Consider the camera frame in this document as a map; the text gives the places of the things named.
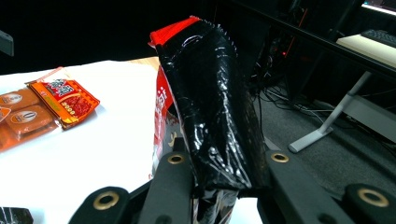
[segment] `food package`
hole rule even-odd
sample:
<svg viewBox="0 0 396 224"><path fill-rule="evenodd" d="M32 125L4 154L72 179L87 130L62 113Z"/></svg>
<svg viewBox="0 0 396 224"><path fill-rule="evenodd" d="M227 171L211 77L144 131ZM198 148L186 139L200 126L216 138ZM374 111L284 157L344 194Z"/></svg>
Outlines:
<svg viewBox="0 0 396 224"><path fill-rule="evenodd" d="M269 183L266 147L237 49L219 26L197 17L150 38L191 157L198 203L193 222L228 223L242 191Z"/></svg>
<svg viewBox="0 0 396 224"><path fill-rule="evenodd" d="M0 152L81 123L99 100L59 67L20 90L0 92Z"/></svg>
<svg viewBox="0 0 396 224"><path fill-rule="evenodd" d="M177 117L175 104L162 69L158 70L156 86L154 152L151 177L154 177L162 155L173 151L175 139L181 137L180 122Z"/></svg>

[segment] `table leg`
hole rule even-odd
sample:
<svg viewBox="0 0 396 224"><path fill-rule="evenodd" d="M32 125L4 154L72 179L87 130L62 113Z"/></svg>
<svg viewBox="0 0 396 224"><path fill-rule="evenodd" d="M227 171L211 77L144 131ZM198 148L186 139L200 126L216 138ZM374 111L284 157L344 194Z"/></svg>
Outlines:
<svg viewBox="0 0 396 224"><path fill-rule="evenodd" d="M297 141L291 143L289 145L289 150L291 152L297 153L304 148L310 146L314 142L318 141L320 138L324 137L326 134L332 131L332 123L340 116L343 112L344 108L350 103L353 99L353 96L359 91L359 89L363 86L363 84L367 81L367 79L371 76L370 72L365 72L361 78L356 82L356 84L352 87L352 89L344 96L344 98L340 101L340 103L335 107L334 111L330 114L330 116L324 121L324 123L318 128L314 130L312 133L307 134L306 136L298 139Z"/></svg>

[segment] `white tabletop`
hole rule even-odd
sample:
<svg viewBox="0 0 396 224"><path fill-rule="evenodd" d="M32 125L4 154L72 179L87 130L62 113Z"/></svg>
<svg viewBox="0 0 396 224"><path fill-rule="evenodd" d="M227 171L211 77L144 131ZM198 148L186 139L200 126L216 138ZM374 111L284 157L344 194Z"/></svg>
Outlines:
<svg viewBox="0 0 396 224"><path fill-rule="evenodd" d="M95 112L71 130L0 153L0 206L28 208L35 224L68 223L94 191L114 186L131 192L151 172L157 71L111 61L66 69L101 101ZM0 94L51 70L0 76ZM231 224L261 223L256 202L238 200Z"/></svg>
<svg viewBox="0 0 396 224"><path fill-rule="evenodd" d="M381 44L361 35L351 35L337 40L337 44L353 49L381 63L396 67L396 48Z"/></svg>

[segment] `computer keyboard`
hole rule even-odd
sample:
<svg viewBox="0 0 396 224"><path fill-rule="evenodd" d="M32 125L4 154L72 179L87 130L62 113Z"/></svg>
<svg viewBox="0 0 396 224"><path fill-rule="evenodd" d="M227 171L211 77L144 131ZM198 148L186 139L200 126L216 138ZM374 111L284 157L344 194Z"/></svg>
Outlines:
<svg viewBox="0 0 396 224"><path fill-rule="evenodd" d="M396 48L396 36L390 35L384 31L367 30L361 32L361 36L372 39L381 44L385 44L393 48Z"/></svg>

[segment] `orange snack package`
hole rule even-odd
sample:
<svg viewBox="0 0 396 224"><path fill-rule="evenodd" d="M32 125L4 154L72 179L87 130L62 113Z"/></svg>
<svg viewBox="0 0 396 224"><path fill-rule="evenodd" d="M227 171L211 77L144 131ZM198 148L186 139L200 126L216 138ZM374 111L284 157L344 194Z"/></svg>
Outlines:
<svg viewBox="0 0 396 224"><path fill-rule="evenodd" d="M0 94L0 152L81 123L100 101L59 67L27 88Z"/></svg>

